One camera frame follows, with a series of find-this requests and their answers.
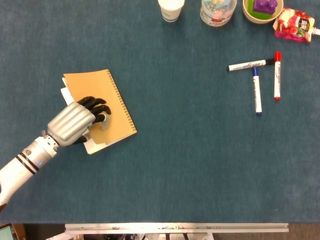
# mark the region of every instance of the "brown notebook cover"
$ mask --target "brown notebook cover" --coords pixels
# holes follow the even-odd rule
[[[100,122],[95,123],[89,129],[96,144],[112,144],[137,132],[108,69],[85,73],[66,73],[64,78],[67,88],[76,102],[84,97],[93,96],[106,100],[106,105],[111,109],[110,124],[107,130],[102,130]]]

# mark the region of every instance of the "marker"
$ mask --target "marker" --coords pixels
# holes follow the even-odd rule
[[[280,88],[281,88],[281,52],[275,53],[274,63],[274,100],[280,101]]]
[[[252,68],[252,74],[253,74],[255,113],[260,116],[262,114],[262,107],[261,107],[261,95],[260,95],[260,84],[259,84],[259,69],[256,66]]]
[[[273,65],[275,64],[275,59],[264,59],[259,61],[251,61],[251,62],[245,62],[245,63],[239,63],[234,65],[229,65],[226,67],[227,72],[235,71],[235,70],[241,70],[241,69],[249,69],[253,67],[259,67],[264,65]]]

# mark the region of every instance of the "notebook spiral binding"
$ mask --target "notebook spiral binding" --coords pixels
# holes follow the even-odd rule
[[[124,110],[124,113],[126,115],[126,118],[128,119],[128,122],[130,123],[130,127],[132,128],[133,131],[136,132],[137,131],[136,126],[135,126],[134,122],[131,119],[131,116],[130,116],[130,114],[128,112],[128,109],[127,109],[122,97],[121,97],[121,94],[120,94],[120,92],[118,90],[118,87],[117,87],[115,81],[114,81],[114,78],[112,77],[112,75],[111,75],[109,70],[107,70],[107,72],[108,72],[108,75],[109,75],[109,79],[111,80],[112,86],[113,86],[113,88],[115,90],[116,96],[118,97],[118,99],[120,101],[120,104],[121,104],[121,106],[122,106],[122,108]]]

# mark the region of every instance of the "bowl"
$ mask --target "bowl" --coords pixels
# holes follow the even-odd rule
[[[250,13],[248,12],[248,1],[249,0],[242,1],[242,10],[243,10],[245,17],[249,21],[251,21],[255,24],[266,24],[266,23],[269,23],[269,22],[275,20],[282,12],[282,9],[284,9],[284,0],[277,0],[278,6],[276,7],[275,12],[274,12],[274,14],[272,14],[271,18],[266,19],[266,20],[261,20],[259,18],[256,18],[256,17],[250,15]]]

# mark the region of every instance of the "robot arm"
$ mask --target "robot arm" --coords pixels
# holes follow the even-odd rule
[[[103,122],[111,115],[105,103],[91,96],[71,103],[49,122],[47,134],[43,132],[0,170],[0,211],[16,190],[57,154],[58,147],[88,140],[83,134],[94,123]]]

